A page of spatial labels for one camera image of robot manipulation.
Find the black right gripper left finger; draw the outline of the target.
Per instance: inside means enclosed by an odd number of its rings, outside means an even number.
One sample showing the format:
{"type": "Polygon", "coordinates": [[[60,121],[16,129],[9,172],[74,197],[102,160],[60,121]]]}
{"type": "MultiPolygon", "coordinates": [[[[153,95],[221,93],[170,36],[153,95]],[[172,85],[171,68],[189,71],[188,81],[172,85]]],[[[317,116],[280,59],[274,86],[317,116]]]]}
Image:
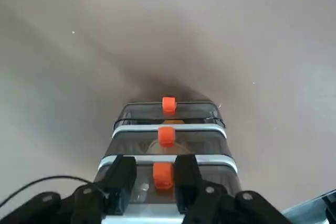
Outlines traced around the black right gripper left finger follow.
{"type": "Polygon", "coordinates": [[[118,155],[101,180],[90,182],[76,176],[57,175],[49,179],[82,182],[68,197],[45,191],[8,213],[1,223],[101,223],[107,215],[125,212],[136,180],[134,157],[118,155]]]}

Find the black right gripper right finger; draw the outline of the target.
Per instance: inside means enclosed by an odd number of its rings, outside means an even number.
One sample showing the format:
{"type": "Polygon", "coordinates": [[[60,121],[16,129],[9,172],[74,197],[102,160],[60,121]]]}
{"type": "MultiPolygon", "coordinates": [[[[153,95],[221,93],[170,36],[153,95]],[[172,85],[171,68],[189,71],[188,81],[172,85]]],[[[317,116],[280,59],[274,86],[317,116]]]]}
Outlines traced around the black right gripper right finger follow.
{"type": "Polygon", "coordinates": [[[193,154],[177,156],[174,186],[182,223],[291,223],[255,191],[231,196],[222,184],[204,180],[193,154]]]}

